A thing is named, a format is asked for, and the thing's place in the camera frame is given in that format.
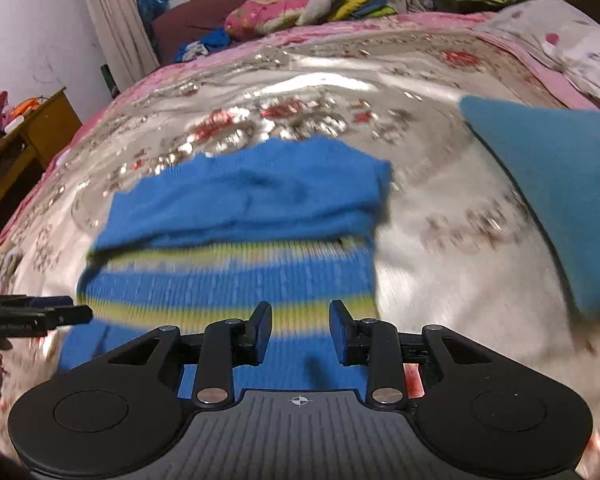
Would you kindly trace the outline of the maroon sofa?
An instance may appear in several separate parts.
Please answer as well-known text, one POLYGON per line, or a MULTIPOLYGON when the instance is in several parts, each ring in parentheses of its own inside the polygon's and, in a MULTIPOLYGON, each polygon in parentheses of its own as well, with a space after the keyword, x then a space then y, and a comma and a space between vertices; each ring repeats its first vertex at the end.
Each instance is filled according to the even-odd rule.
POLYGON ((170 4, 170 9, 151 23, 160 64, 171 64, 183 44, 199 40, 212 29, 223 27, 227 15, 245 1, 187 0, 177 6, 170 4))

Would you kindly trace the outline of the blue striped knit sweater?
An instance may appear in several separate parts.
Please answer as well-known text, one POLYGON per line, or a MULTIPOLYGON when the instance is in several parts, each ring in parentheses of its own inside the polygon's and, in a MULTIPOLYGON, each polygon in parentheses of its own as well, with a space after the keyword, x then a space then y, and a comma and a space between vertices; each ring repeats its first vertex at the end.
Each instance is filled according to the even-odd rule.
POLYGON ((273 310, 263 363, 236 370, 237 389, 363 390, 344 367, 328 307, 376 315, 374 234, 391 165, 335 139, 269 140, 198 155, 112 200, 86 256, 76 299, 94 318, 73 327, 59 366, 71 370, 156 327, 199 334, 273 310))

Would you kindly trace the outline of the blue crumpled cloth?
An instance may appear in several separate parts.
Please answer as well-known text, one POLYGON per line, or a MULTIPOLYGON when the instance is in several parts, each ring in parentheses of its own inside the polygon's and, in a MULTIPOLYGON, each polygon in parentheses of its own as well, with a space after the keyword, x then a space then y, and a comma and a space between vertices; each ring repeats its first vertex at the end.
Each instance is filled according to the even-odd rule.
POLYGON ((184 63, 203 58, 211 53, 225 50, 232 44, 232 38, 224 28, 212 29, 207 35, 199 40, 194 40, 188 44, 182 44, 176 51, 173 62, 184 63))

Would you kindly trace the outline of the pink floral folded quilt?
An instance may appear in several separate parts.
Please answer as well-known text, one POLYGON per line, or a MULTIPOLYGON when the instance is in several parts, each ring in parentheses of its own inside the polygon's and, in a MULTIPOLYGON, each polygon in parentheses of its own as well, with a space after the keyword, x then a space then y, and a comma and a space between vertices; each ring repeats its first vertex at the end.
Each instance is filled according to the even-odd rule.
POLYGON ((236 40, 268 36, 291 27, 314 25, 339 0, 247 0, 230 12, 225 31, 236 40))

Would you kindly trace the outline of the teal folded garment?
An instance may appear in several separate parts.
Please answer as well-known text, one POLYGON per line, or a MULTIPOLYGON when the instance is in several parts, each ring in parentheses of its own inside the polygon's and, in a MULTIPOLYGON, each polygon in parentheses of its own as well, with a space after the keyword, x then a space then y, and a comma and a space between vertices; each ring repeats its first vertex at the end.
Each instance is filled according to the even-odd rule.
POLYGON ((478 96, 460 112, 531 206, 576 307, 600 314, 600 112, 478 96))

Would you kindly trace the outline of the silver floral bedspread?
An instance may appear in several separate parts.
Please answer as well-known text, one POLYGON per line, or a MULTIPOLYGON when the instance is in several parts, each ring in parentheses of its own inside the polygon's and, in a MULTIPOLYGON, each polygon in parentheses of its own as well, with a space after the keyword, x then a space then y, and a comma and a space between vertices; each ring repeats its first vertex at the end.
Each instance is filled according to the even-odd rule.
POLYGON ((363 390, 192 400, 202 334, 163 325, 71 370, 73 326, 0 342, 0 479, 600 479, 600 314, 460 112, 573 110, 509 54, 398 20, 278 34, 124 92, 36 187, 0 295, 70 296, 114 196, 189 162, 324 136, 392 168, 372 318, 398 331, 405 408, 363 390))

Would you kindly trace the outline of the beige curtain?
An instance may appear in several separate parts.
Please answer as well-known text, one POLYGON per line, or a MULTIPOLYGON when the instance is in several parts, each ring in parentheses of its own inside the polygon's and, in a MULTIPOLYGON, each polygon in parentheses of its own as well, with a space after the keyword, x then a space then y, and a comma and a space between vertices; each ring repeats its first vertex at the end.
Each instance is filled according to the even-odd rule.
POLYGON ((159 67, 136 0, 85 0, 85 3, 102 53, 121 92, 159 67))

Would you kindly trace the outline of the wooden bedside cabinet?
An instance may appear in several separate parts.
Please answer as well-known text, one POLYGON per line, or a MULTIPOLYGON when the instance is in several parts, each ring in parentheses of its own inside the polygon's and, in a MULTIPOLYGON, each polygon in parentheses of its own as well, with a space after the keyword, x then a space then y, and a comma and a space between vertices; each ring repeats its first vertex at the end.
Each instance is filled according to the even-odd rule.
POLYGON ((81 128, 65 88, 46 99, 0 140, 0 203, 31 164, 46 169, 81 128))

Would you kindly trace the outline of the yellow green folded clothes stack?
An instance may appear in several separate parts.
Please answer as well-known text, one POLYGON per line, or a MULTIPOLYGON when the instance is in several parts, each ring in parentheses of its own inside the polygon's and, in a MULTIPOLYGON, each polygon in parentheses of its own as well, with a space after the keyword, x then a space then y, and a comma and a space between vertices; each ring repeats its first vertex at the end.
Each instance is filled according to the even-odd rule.
POLYGON ((396 9, 389 0, 337 0, 327 14, 326 20, 357 21, 391 15, 396 15, 396 9))

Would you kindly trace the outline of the white floral pillow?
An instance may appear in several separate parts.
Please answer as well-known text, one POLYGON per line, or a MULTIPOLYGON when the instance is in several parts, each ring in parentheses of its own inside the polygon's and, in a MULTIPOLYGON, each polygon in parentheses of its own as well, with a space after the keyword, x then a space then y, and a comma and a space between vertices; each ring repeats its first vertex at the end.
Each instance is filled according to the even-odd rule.
POLYGON ((600 102, 600 24, 564 0, 529 0, 501 10, 479 32, 518 44, 600 102))

